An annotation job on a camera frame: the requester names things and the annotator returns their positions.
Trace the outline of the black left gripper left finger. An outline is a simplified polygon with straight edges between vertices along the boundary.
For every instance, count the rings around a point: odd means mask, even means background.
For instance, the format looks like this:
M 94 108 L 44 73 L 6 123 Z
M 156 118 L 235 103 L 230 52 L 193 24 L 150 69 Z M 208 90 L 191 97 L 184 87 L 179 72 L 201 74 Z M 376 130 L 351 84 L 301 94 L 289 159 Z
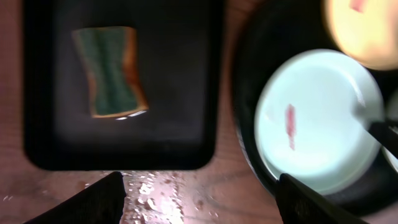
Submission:
M 26 224 L 119 224 L 125 197 L 122 174 L 112 172 Z

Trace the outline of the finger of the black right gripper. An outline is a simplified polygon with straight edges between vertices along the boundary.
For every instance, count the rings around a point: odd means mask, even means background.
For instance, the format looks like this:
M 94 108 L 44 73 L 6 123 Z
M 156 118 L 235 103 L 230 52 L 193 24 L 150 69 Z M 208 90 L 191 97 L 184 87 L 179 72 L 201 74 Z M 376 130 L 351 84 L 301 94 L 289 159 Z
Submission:
M 397 158 L 397 127 L 396 120 L 372 122 L 368 133 L 381 143 L 395 158 Z

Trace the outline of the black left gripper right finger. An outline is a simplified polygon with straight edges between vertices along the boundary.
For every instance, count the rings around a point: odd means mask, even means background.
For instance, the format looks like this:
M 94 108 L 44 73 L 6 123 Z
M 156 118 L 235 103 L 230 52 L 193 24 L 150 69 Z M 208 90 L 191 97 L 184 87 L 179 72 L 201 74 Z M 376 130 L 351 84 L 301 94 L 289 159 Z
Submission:
M 289 174 L 280 175 L 275 200 L 286 224 L 367 224 Z

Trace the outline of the green and orange sponge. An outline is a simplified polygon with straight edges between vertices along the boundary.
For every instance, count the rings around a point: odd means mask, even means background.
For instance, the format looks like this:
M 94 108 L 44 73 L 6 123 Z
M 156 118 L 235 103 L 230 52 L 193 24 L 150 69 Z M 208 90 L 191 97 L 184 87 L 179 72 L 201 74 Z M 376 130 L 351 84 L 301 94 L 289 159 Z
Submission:
M 94 118 L 117 118 L 149 109 L 139 79 L 137 31 L 132 27 L 92 27 L 72 32 L 89 86 Z

